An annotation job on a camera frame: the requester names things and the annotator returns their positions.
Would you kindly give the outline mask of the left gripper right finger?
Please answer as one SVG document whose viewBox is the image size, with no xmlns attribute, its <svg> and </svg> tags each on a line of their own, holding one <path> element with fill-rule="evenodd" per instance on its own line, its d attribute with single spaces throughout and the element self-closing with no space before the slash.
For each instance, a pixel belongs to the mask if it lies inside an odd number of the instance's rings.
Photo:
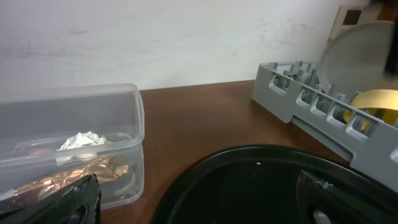
<svg viewBox="0 0 398 224">
<path fill-rule="evenodd" d="M 397 223 L 397 208 L 305 171 L 298 177 L 296 203 L 302 223 Z"/>
</svg>

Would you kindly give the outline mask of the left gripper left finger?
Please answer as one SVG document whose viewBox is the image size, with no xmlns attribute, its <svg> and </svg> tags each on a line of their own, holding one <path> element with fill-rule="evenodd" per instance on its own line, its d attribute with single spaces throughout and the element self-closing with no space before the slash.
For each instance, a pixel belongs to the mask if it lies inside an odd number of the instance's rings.
<svg viewBox="0 0 398 224">
<path fill-rule="evenodd" d="M 64 187 L 44 184 L 1 194 L 1 224 L 98 224 L 101 190 L 97 176 L 86 175 Z"/>
</svg>

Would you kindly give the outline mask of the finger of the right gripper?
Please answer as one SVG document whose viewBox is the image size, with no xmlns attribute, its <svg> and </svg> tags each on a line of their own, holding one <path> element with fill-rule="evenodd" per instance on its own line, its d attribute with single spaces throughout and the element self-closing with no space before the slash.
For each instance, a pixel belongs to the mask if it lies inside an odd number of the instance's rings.
<svg viewBox="0 0 398 224">
<path fill-rule="evenodd" d="M 385 70 L 391 75 L 397 75 L 397 0 L 386 1 L 386 4 L 387 9 L 394 9 L 396 12 L 394 13 L 394 30 Z"/>
</svg>

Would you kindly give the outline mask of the brown gold snack wrapper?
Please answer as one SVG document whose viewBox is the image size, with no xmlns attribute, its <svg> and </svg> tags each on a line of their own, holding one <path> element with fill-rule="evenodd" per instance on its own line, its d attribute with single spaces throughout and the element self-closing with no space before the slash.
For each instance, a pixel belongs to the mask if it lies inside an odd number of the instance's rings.
<svg viewBox="0 0 398 224">
<path fill-rule="evenodd" d="M 15 198 L 25 202 L 34 202 L 48 197 L 86 175 L 94 174 L 97 176 L 98 183 L 104 184 L 119 180 L 129 171 L 130 166 L 123 164 L 115 156 L 97 157 L 2 192 L 1 200 Z"/>
</svg>

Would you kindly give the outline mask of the grey round plate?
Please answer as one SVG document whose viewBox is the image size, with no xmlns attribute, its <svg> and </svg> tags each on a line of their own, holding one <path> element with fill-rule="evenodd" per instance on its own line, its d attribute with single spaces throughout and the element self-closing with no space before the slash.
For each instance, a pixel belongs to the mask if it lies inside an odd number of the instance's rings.
<svg viewBox="0 0 398 224">
<path fill-rule="evenodd" d="M 323 51 L 317 76 L 323 91 L 351 98 L 356 92 L 397 89 L 397 78 L 385 71 L 395 23 L 372 21 L 336 36 Z"/>
</svg>

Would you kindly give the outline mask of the white tissue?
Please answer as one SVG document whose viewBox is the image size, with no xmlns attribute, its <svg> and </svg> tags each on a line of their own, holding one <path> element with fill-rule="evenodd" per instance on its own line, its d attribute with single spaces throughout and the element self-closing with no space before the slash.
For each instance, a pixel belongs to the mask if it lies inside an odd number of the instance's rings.
<svg viewBox="0 0 398 224">
<path fill-rule="evenodd" d="M 96 133 L 88 131 L 86 133 L 78 133 L 73 137 L 68 138 L 57 151 L 64 151 L 69 149 L 76 149 L 81 147 L 96 146 L 110 143 L 104 136 L 99 136 Z M 97 156 L 97 153 L 85 153 L 75 156 L 66 156 L 56 158 L 57 164 L 63 164 L 72 159 L 87 160 L 91 157 Z"/>
</svg>

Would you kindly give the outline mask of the yellow bowl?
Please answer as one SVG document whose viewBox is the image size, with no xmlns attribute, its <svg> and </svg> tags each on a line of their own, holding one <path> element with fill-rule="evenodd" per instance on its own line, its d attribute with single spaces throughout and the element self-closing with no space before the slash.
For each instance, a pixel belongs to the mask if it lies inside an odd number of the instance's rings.
<svg viewBox="0 0 398 224">
<path fill-rule="evenodd" d="M 384 111 L 381 119 L 390 125 L 397 121 L 397 90 L 369 90 L 355 96 L 351 106 L 360 110 L 369 109 L 370 115 Z"/>
</svg>

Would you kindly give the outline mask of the grey dishwasher rack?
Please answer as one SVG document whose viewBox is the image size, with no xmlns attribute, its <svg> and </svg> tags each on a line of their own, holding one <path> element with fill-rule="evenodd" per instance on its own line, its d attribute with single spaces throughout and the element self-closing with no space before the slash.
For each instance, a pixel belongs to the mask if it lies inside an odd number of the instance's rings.
<svg viewBox="0 0 398 224">
<path fill-rule="evenodd" d="M 261 63 L 252 92 L 254 101 L 285 123 L 293 122 L 350 166 L 397 190 L 397 125 L 390 125 L 304 83 L 316 78 L 308 62 L 290 62 L 280 74 L 278 63 Z"/>
</svg>

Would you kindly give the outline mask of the round black serving tray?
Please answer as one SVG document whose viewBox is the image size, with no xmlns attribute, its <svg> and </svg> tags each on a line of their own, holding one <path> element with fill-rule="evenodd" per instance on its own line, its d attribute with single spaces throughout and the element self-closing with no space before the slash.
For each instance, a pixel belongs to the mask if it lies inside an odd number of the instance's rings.
<svg viewBox="0 0 398 224">
<path fill-rule="evenodd" d="M 302 223 L 296 185 L 303 171 L 397 208 L 397 194 L 365 175 L 308 152 L 260 144 L 232 147 L 190 166 L 168 188 L 152 222 Z"/>
</svg>

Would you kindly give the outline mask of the clear plastic storage bin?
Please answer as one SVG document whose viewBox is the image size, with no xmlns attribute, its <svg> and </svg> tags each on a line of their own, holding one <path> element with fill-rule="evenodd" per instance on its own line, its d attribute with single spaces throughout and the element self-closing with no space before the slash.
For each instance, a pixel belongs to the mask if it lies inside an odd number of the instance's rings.
<svg viewBox="0 0 398 224">
<path fill-rule="evenodd" d="M 1 92 L 1 210 L 94 174 L 103 209 L 144 191 L 144 108 L 137 86 Z"/>
</svg>

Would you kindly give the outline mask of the wall thermostat panel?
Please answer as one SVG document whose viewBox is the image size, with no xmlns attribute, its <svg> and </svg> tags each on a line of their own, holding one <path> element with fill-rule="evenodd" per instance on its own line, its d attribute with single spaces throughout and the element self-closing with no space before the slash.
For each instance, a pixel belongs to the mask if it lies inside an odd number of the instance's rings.
<svg viewBox="0 0 398 224">
<path fill-rule="evenodd" d="M 340 5 L 328 41 L 358 24 L 375 21 L 380 10 L 381 6 L 369 6 L 367 4 Z"/>
</svg>

